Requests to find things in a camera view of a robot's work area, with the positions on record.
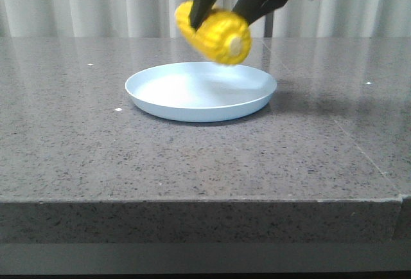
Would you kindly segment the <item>yellow corn cob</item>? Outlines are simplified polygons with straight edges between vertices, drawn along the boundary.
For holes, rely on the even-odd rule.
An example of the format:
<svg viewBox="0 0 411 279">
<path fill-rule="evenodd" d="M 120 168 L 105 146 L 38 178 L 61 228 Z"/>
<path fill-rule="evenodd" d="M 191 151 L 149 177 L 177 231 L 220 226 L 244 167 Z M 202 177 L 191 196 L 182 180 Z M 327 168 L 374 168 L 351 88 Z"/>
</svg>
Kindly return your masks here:
<svg viewBox="0 0 411 279">
<path fill-rule="evenodd" d="M 196 30 L 190 25 L 192 1 L 175 11 L 177 26 L 186 41 L 207 59 L 225 65 L 242 63 L 252 47 L 247 21 L 234 12 L 212 7 L 211 13 Z"/>
</svg>

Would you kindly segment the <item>light blue round plate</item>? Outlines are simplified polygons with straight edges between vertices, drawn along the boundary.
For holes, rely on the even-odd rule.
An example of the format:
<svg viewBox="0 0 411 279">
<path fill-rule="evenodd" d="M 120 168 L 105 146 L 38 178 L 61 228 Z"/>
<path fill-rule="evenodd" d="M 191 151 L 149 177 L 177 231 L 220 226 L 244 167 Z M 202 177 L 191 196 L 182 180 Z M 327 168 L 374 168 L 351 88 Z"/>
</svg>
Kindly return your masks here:
<svg viewBox="0 0 411 279">
<path fill-rule="evenodd" d="M 277 88 L 275 78 L 254 67 L 180 62 L 144 69 L 125 89 L 142 111 L 180 122 L 220 122 L 262 109 Z"/>
</svg>

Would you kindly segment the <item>white pleated curtain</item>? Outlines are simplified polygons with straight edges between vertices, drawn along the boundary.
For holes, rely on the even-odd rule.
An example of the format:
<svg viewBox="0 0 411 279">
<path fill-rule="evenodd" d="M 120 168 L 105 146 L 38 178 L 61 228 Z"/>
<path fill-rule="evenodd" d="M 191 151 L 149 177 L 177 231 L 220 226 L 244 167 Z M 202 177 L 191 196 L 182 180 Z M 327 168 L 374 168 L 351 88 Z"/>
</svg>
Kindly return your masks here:
<svg viewBox="0 0 411 279">
<path fill-rule="evenodd" d="M 3 37 L 180 36 L 187 0 L 1 0 Z M 288 0 L 254 37 L 409 37 L 410 0 Z"/>
</svg>

